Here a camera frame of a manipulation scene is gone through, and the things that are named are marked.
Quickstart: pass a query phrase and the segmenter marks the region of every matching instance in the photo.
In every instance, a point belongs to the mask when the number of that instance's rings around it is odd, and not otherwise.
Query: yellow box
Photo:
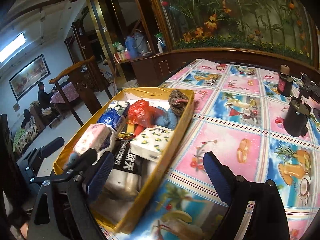
[[[145,98],[145,99],[160,99],[160,100],[168,100],[171,91],[174,90],[172,88],[129,88],[124,89],[116,96],[114,96],[108,103],[106,103],[94,116],[92,116],[88,122],[84,124],[80,128],[80,130],[73,136],[73,138],[65,145],[63,150],[61,151],[59,157],[53,164],[53,169],[55,174],[61,174],[63,172],[62,167],[68,161],[69,155],[72,152],[73,147],[82,136],[84,131],[89,127],[90,124],[96,123],[99,117],[105,112],[108,105],[113,100],[121,100],[126,101],[132,98]],[[193,90],[185,90],[180,89],[182,93],[184,93],[188,98],[189,102],[186,106],[185,111],[183,112],[176,128],[173,136],[171,137],[167,147],[163,151],[162,157],[160,158],[157,166],[155,167],[153,173],[148,178],[147,182],[142,187],[139,195],[136,197],[132,207],[128,210],[126,215],[119,221],[116,225],[112,224],[105,217],[97,213],[96,211],[91,210],[94,215],[96,221],[102,225],[106,230],[111,230],[114,232],[123,232],[123,233],[131,233],[138,223],[140,216],[148,204],[149,200],[153,196],[154,192],[159,187],[162,178],[164,176],[165,170],[168,168],[171,160],[175,154],[176,149],[183,137],[184,132],[186,131],[189,122],[191,120],[191,116],[194,111],[194,93]]]

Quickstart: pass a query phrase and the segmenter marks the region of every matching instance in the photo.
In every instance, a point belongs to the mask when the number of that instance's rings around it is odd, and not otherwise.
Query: blue thermos
[[[139,56],[134,38],[132,38],[131,36],[127,36],[124,44],[127,47],[131,58],[136,58]]]

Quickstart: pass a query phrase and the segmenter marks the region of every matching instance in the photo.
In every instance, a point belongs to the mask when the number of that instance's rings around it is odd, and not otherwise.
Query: metal bolt
[[[48,186],[49,184],[50,184],[50,180],[48,179],[43,182],[43,186],[45,187]]]
[[[76,176],[73,177],[74,181],[80,181],[81,179],[82,179],[81,175],[76,175]]]
[[[237,175],[236,176],[236,180],[239,181],[239,182],[242,182],[242,181],[244,181],[244,177],[241,176],[241,175]]]
[[[275,183],[274,183],[274,181],[273,181],[272,179],[268,179],[268,180],[267,180],[267,184],[268,184],[269,186],[274,186],[274,185],[275,185]]]

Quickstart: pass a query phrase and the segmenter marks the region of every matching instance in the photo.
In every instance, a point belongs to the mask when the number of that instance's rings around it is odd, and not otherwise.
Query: pink box
[[[104,124],[90,124],[79,141],[76,143],[73,151],[78,155],[84,154],[89,148],[99,150],[110,130]]]

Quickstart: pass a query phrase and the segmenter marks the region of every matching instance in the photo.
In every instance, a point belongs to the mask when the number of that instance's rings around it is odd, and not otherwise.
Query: fluorescent light
[[[21,33],[14,41],[0,51],[0,63],[4,62],[16,49],[26,43],[23,33]]]

